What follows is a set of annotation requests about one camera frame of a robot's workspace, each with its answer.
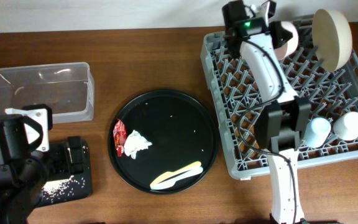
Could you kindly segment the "small pink bowl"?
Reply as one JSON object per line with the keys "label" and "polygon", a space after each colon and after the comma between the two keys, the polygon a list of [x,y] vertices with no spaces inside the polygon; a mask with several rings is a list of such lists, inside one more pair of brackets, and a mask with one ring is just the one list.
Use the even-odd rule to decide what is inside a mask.
{"label": "small pink bowl", "polygon": [[292,37],[287,40],[281,47],[275,49],[275,55],[278,60],[283,60],[285,57],[292,54],[299,43],[299,35],[296,30],[296,27],[288,21],[281,21],[281,25],[284,31],[289,31],[292,34]]}

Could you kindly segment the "large beige bowl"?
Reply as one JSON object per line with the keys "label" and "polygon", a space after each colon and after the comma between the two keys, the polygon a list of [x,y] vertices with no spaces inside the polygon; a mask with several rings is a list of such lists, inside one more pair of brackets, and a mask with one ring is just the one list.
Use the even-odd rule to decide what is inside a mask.
{"label": "large beige bowl", "polygon": [[352,53],[352,32],[348,20],[338,10],[318,9],[312,21],[316,56],[328,72],[343,67]]}

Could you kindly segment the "light blue cup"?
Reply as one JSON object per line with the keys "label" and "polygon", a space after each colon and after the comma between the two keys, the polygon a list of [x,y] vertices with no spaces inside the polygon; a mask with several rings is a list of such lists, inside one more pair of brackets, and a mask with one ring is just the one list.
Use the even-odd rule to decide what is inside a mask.
{"label": "light blue cup", "polygon": [[304,142],[308,147],[320,147],[331,132],[331,124],[325,118],[314,118],[306,126]]}

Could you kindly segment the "white cup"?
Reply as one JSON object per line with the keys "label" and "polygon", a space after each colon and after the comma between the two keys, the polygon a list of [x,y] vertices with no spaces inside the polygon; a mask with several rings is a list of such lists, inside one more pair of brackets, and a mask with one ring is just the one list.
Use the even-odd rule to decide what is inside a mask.
{"label": "white cup", "polygon": [[351,141],[358,138],[358,112],[348,112],[333,125],[334,133],[342,140]]}

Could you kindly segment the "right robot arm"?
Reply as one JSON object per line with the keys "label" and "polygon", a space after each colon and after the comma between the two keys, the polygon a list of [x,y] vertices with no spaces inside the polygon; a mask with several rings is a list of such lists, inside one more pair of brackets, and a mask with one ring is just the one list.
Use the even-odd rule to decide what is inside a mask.
{"label": "right robot arm", "polygon": [[224,20],[225,40],[231,55],[248,64],[262,102],[254,125],[258,147],[250,149],[268,159],[273,189],[272,223],[303,223],[298,193],[298,148],[305,133],[310,102],[289,84],[279,61],[298,45],[298,32],[291,22],[268,23],[262,17],[248,16]]}

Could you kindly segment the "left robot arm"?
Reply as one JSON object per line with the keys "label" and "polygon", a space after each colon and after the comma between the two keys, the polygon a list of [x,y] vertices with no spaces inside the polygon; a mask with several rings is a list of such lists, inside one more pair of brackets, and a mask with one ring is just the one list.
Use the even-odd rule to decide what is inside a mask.
{"label": "left robot arm", "polygon": [[86,141],[71,136],[47,152],[38,151],[43,130],[28,116],[0,116],[0,223],[27,223],[47,181],[85,172]]}

